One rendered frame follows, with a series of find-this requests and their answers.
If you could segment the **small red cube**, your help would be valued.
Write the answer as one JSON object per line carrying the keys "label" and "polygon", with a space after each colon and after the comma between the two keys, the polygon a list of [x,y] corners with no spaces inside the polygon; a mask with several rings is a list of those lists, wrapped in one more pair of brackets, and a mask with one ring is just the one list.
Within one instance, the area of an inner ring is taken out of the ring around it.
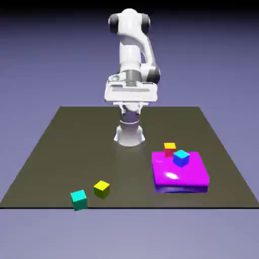
{"label": "small red cube", "polygon": [[176,144],[172,142],[164,143],[164,154],[165,157],[173,157],[174,153],[177,151]]}

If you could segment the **small blue cube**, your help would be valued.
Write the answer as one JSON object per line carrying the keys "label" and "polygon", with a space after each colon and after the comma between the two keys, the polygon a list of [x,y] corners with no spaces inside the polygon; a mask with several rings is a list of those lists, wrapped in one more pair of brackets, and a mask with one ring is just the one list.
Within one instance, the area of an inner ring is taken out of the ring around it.
{"label": "small blue cube", "polygon": [[184,150],[178,150],[173,153],[173,162],[179,167],[184,167],[189,163],[190,154]]}

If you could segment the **small teal cube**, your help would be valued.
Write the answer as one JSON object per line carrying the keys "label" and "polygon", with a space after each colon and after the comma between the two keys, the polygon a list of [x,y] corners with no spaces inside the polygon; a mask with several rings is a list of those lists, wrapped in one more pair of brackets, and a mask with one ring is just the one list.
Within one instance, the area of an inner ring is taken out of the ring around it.
{"label": "small teal cube", "polygon": [[84,190],[78,190],[70,193],[73,209],[75,211],[87,209],[88,200]]}

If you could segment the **small yellow cube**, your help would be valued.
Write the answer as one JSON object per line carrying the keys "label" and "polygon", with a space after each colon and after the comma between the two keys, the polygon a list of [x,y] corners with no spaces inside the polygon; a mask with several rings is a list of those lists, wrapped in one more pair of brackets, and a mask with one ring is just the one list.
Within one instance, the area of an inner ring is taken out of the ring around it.
{"label": "small yellow cube", "polygon": [[106,198],[110,192],[110,184],[100,180],[94,185],[94,194],[99,198]]}

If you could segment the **large magenta box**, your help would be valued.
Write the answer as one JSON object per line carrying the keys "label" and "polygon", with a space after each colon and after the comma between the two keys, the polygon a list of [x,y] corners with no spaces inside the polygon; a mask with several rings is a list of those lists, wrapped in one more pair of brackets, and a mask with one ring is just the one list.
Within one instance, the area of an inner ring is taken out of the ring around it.
{"label": "large magenta box", "polygon": [[164,152],[152,153],[152,169],[157,193],[206,193],[209,175],[198,152],[190,154],[184,167],[174,164]]}

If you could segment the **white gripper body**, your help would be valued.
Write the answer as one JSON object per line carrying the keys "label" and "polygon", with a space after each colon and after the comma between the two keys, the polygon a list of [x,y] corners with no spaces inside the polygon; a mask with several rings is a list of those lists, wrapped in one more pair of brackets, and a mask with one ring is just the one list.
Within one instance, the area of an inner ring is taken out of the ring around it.
{"label": "white gripper body", "polygon": [[136,82],[136,86],[127,86],[125,81],[108,81],[104,99],[107,102],[156,102],[158,87],[154,83]]}

